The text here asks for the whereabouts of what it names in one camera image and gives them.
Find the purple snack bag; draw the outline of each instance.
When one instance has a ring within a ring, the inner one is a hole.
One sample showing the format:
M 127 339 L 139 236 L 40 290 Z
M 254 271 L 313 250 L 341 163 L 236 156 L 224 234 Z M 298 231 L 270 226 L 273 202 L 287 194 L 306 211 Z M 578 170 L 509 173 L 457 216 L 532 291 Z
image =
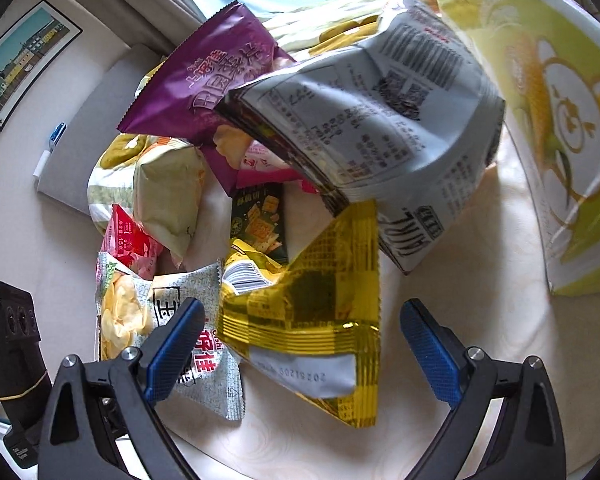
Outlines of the purple snack bag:
M 230 3 L 171 53 L 118 130 L 189 140 L 231 195 L 253 139 L 213 108 L 229 90 L 290 62 L 293 58 L 245 5 Z

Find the metal screw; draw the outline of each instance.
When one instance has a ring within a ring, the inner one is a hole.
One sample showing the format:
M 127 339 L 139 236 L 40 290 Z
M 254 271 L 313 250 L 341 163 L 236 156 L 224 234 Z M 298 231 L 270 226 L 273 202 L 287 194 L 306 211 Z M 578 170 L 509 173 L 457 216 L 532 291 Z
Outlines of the metal screw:
M 473 361 L 482 361 L 484 359 L 484 350 L 477 346 L 472 346 L 466 352 L 469 355 L 469 359 Z
M 542 359 L 535 355 L 530 356 L 529 359 L 527 359 L 527 362 L 529 363 L 529 366 L 535 370 L 540 370 L 542 367 L 544 367 Z
M 78 362 L 78 356 L 76 354 L 69 354 L 67 357 L 62 359 L 62 366 L 65 368 L 71 368 Z
M 122 352 L 120 352 L 120 355 L 122 355 L 122 358 L 125 361 L 133 361 L 136 357 L 138 357 L 139 353 L 140 351 L 135 346 L 128 346 Z

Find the picture frame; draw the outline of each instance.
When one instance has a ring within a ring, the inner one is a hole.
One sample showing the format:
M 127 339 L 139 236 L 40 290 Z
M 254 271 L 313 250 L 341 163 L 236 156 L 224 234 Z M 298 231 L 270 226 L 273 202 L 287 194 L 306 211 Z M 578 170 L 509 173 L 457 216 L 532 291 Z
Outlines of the picture frame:
M 46 67 L 82 29 L 42 0 L 0 37 L 0 131 Z

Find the barcode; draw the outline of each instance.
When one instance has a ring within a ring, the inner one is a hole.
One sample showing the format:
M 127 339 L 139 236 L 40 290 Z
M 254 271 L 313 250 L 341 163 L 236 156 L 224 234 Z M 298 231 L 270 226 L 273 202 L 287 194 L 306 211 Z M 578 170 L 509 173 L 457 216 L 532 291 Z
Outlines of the barcode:
M 241 260 L 228 265 L 222 274 L 222 282 L 230 285 L 238 296 L 273 284 L 249 260 Z
M 408 25 L 401 25 L 389 34 L 380 53 L 447 90 L 462 65 L 462 56 L 457 52 Z

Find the cartoon character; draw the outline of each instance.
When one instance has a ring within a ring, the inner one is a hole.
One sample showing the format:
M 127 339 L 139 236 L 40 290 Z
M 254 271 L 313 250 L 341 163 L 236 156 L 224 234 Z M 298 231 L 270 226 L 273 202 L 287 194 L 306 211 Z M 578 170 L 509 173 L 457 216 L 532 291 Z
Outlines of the cartoon character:
M 562 256 L 571 240 L 580 204 L 600 190 L 600 82 L 591 87 L 546 40 L 538 59 L 549 96 L 553 133 L 560 144 L 540 167 L 548 206 L 552 256 Z

